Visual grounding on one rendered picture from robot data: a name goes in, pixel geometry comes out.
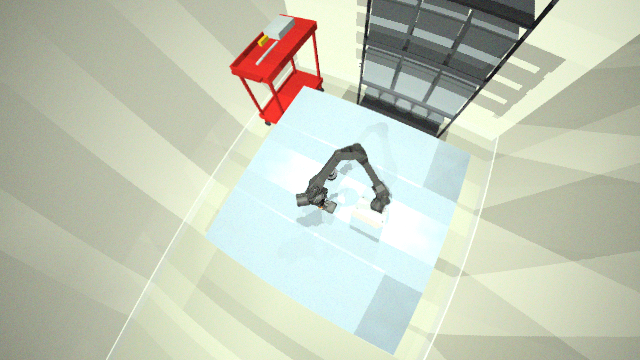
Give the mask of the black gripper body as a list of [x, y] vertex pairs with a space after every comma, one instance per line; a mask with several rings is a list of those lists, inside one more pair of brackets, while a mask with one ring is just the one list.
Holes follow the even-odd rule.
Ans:
[[[325, 202], [325, 203], [324, 203]], [[313, 201], [311, 201], [311, 203], [313, 203], [313, 205], [321, 208], [324, 207], [326, 208], [326, 212], [333, 214], [336, 207], [337, 207], [337, 203], [333, 202], [333, 201], [325, 201], [325, 199], [323, 200], [323, 202], [321, 204], [315, 204]]]

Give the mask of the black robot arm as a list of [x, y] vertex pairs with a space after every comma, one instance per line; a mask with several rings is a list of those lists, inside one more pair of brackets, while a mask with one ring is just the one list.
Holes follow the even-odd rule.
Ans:
[[358, 143], [353, 143], [352, 145], [347, 145], [334, 151], [320, 172], [309, 180], [309, 185], [306, 189], [307, 192], [296, 194], [297, 207], [308, 206], [311, 201], [315, 204], [321, 204], [324, 199], [327, 199], [328, 189], [323, 186], [326, 179], [342, 160], [357, 160], [364, 167], [366, 174], [373, 184], [371, 189], [376, 195], [370, 203], [370, 209], [382, 214], [385, 205], [391, 203], [389, 199], [390, 194], [370, 165], [365, 149]]

